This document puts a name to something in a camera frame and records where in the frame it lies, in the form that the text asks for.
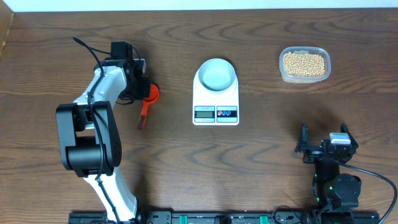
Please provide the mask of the orange measuring scoop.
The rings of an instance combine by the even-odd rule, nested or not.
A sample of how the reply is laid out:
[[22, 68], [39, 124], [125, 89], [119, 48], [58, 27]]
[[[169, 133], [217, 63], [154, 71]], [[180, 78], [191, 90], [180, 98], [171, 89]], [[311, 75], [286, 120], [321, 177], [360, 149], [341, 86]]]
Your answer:
[[149, 106], [151, 104], [154, 104], [158, 101], [160, 96], [160, 91], [158, 87], [155, 84], [150, 85], [150, 95], [149, 97], [145, 97], [143, 99], [143, 106], [141, 109], [140, 117], [139, 117], [139, 122], [138, 122], [138, 129], [143, 129], [146, 121], [147, 121], [147, 114], [149, 110]]

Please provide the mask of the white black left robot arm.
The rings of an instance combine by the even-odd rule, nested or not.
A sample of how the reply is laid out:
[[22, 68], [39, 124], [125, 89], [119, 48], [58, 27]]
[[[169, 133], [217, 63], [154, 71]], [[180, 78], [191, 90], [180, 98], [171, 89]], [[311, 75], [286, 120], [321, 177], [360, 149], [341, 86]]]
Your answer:
[[125, 60], [105, 60], [94, 68], [94, 78], [73, 103], [56, 109], [62, 164], [89, 183], [105, 207], [105, 212], [70, 213], [69, 223], [147, 223], [120, 169], [122, 144], [113, 107], [129, 88], [134, 72], [144, 73]]

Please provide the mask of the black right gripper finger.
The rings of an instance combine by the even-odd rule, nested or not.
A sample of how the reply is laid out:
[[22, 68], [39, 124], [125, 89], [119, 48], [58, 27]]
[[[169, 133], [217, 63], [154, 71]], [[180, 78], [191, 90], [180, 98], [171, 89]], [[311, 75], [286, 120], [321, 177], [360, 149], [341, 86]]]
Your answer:
[[308, 148], [308, 128], [305, 123], [302, 123], [300, 128], [300, 136], [295, 147], [295, 152], [304, 152]]
[[354, 137], [351, 135], [351, 133], [349, 132], [347, 125], [345, 123], [342, 123], [342, 125], [340, 126], [340, 132], [341, 133], [345, 133], [348, 135], [350, 141], [351, 141], [351, 145], [352, 146], [358, 146], [358, 143], [356, 142], [356, 140], [354, 139]]

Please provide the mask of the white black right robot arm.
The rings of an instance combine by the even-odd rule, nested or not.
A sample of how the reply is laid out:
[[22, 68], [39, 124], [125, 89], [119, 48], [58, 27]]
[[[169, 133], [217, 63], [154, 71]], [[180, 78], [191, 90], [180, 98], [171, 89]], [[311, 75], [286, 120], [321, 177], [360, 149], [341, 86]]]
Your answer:
[[308, 128], [302, 123], [295, 152], [303, 154], [303, 163], [315, 165], [313, 193], [324, 209], [333, 211], [358, 207], [361, 179], [340, 172], [340, 167], [351, 160], [358, 147], [345, 124], [341, 125], [339, 132], [330, 133], [328, 139], [322, 139], [320, 145], [312, 146]]

